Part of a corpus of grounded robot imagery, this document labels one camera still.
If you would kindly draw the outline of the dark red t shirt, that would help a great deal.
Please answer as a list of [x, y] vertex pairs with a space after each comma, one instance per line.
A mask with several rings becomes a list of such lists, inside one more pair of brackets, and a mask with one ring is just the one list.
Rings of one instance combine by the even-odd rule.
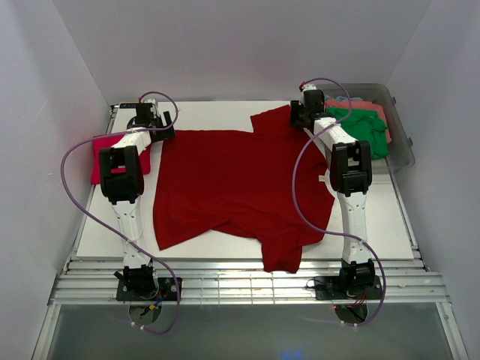
[[266, 272], [299, 270], [334, 205], [326, 159], [290, 126], [290, 107], [252, 115], [253, 130], [181, 130], [164, 142], [153, 205], [165, 250], [209, 230], [256, 239]]

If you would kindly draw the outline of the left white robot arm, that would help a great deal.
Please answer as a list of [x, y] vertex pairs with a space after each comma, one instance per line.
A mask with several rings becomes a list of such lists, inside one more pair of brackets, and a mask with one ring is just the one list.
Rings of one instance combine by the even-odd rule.
[[137, 276], [133, 291], [141, 299], [148, 300], [158, 294], [159, 282], [150, 275], [152, 258], [138, 249], [145, 242], [140, 211], [145, 181], [140, 156], [152, 144], [175, 138], [176, 131], [170, 112], [160, 112], [154, 98], [125, 106], [135, 110], [127, 123], [129, 132], [98, 152], [100, 189], [112, 206], [118, 231], [127, 239], [123, 245], [123, 277], [127, 280]]

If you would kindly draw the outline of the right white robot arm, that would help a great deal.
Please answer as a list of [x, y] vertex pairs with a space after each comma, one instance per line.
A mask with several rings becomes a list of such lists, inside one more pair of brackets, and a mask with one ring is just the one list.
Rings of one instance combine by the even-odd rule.
[[371, 150], [365, 140], [350, 136], [326, 112], [325, 95], [315, 85], [300, 86], [300, 100], [290, 103], [290, 124], [304, 128], [325, 150], [330, 185], [340, 204], [343, 250], [339, 275], [325, 280], [321, 289], [355, 298], [374, 286], [375, 268], [368, 250], [367, 192], [372, 182]]

